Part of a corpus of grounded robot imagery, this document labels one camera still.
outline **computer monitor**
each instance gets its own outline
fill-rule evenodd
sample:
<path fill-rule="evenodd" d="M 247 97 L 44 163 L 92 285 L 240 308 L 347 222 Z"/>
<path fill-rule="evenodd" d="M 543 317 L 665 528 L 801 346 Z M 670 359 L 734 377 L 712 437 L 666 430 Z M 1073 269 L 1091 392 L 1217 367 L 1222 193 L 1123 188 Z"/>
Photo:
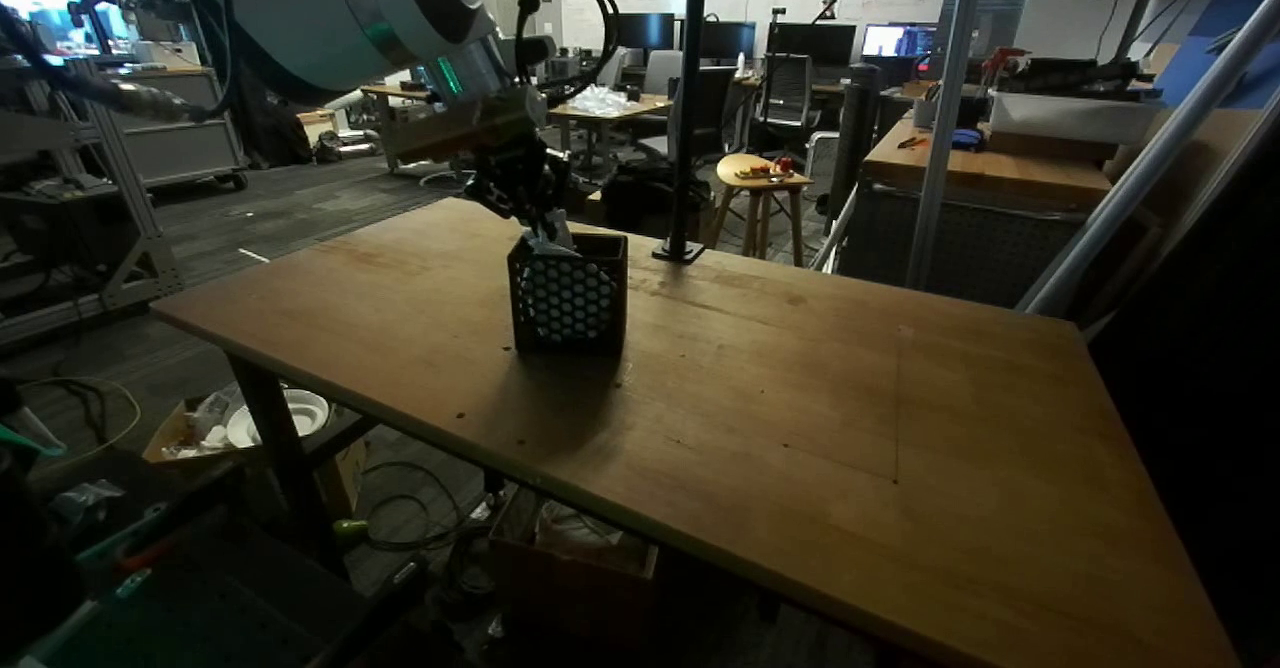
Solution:
<path fill-rule="evenodd" d="M 732 61 L 737 54 L 748 59 L 755 54 L 755 22 L 705 20 L 700 58 L 716 58 L 718 61 Z"/>
<path fill-rule="evenodd" d="M 863 56 L 919 58 L 933 52 L 933 33 L 938 26 L 868 26 L 863 35 Z"/>
<path fill-rule="evenodd" d="M 618 45 L 623 49 L 675 49 L 676 13 L 618 13 Z"/>
<path fill-rule="evenodd" d="M 769 52 L 803 52 L 819 68 L 847 68 L 854 52 L 858 26 L 778 24 Z"/>

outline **hexagonal mesh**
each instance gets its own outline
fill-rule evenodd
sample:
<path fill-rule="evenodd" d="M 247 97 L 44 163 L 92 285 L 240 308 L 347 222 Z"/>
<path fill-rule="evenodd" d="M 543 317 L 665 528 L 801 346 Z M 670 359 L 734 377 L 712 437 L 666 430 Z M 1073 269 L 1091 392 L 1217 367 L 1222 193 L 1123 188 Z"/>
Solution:
<path fill-rule="evenodd" d="M 626 235 L 575 234 L 573 244 L 580 258 L 534 253 L 525 241 L 507 255 L 517 349 L 622 352 Z"/>

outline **floor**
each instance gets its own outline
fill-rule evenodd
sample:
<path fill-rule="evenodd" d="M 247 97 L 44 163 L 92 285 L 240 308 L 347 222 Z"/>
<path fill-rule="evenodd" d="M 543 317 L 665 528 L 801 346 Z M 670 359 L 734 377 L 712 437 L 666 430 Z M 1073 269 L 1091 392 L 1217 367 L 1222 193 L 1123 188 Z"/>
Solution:
<path fill-rule="evenodd" d="M 157 216 L 172 241 L 175 257 L 188 285 L 230 275 L 256 264 L 241 250 L 274 258 L 433 203 L 457 191 L 451 180 L 420 186 L 412 168 L 389 175 L 380 157 L 357 157 L 329 166 L 285 166 L 251 173 L 250 188 L 228 193 L 218 186 L 156 189 Z M 820 235 L 822 218 L 813 216 L 806 202 L 806 234 L 813 244 Z M 774 261 L 790 264 L 787 223 L 776 219 L 772 241 Z M 737 248 L 742 225 L 730 218 L 722 250 Z M 0 354 L 5 371 L 17 376 L 44 378 L 60 365 L 67 376 L 96 376 L 127 386 L 137 399 L 141 416 L 133 418 L 129 404 L 111 395 L 108 406 L 108 435 L 120 427 L 128 433 L 118 445 L 142 450 L 155 427 L 175 404 L 188 395 L 204 395 L 230 380 L 223 354 L 183 331 L 163 325 L 146 312 L 114 317 L 104 325 L 87 326 L 69 335 L 55 337 L 18 354 Z M 29 386 L 27 399 L 49 426 L 70 445 L 72 454 L 92 447 L 79 406 L 49 386 Z M 385 459 L 407 459 L 429 471 L 448 486 L 467 509 L 481 499 L 481 473 L 475 466 L 448 457 L 416 440 L 375 427 L 370 434 L 370 466 Z M 371 532 L 384 540 L 412 540 L 448 523 L 453 517 L 449 500 L 421 471 L 384 468 L 365 477 L 357 514 L 387 498 L 416 495 L 425 503 L 422 516 L 410 500 L 393 500 L 371 518 Z M 353 584 L 362 592 L 378 585 L 402 563 L 403 553 L 388 553 L 360 546 L 348 553 Z M 708 567 L 696 573 L 704 580 L 721 581 L 726 596 L 718 612 L 690 617 L 698 637 L 680 640 L 667 653 L 667 660 L 690 665 L 864 665 L 870 662 L 869 645 L 858 636 L 836 628 L 808 613 L 783 605 L 774 622 L 762 621 L 754 610 L 755 591 L 732 577 Z M 470 645 L 484 645 L 486 635 L 472 627 Z M 480 660 L 484 662 L 484 650 Z M 498 664 L 499 660 L 489 660 Z"/>

